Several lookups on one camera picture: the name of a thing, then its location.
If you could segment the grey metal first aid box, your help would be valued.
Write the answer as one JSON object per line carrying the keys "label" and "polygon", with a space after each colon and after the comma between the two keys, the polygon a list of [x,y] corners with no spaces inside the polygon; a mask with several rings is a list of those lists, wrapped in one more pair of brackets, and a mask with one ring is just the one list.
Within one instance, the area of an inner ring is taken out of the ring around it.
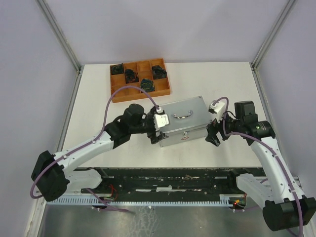
{"label": "grey metal first aid box", "polygon": [[169,124],[160,129],[166,135],[159,142],[161,147],[207,136],[206,127],[212,116],[202,96],[162,104],[161,107],[169,119]]}

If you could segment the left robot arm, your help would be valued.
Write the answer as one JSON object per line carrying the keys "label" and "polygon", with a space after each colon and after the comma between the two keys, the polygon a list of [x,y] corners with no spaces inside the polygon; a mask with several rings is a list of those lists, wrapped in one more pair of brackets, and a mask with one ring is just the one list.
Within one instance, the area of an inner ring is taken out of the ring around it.
{"label": "left robot arm", "polygon": [[31,179],[40,197],[54,201],[70,189],[95,189],[103,193],[109,188],[109,180],[96,170],[76,169],[102,153],[111,151],[130,140],[133,134],[145,133],[152,144],[163,140],[160,131],[169,124],[168,115],[161,107],[153,107],[148,113],[139,104],[131,104],[121,116],[104,126],[92,139],[61,152],[42,152],[35,164]]}

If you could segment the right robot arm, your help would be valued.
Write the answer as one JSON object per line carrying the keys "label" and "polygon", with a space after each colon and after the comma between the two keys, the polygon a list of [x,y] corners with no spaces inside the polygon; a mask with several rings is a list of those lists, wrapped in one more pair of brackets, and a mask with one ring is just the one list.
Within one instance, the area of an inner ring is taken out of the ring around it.
{"label": "right robot arm", "polygon": [[216,118],[207,126],[206,141],[220,145],[217,137],[227,140],[240,136],[255,153],[266,175],[269,186],[258,181],[251,173],[236,174],[229,178],[227,189],[232,193],[240,190],[251,197],[261,208],[265,223],[271,231],[298,228],[297,236],[303,236],[303,227],[316,212],[314,197],[306,197],[293,178],[280,152],[276,134],[271,124],[260,121],[252,101],[235,103],[235,116],[229,116],[229,100],[221,97],[209,105],[209,112]]}

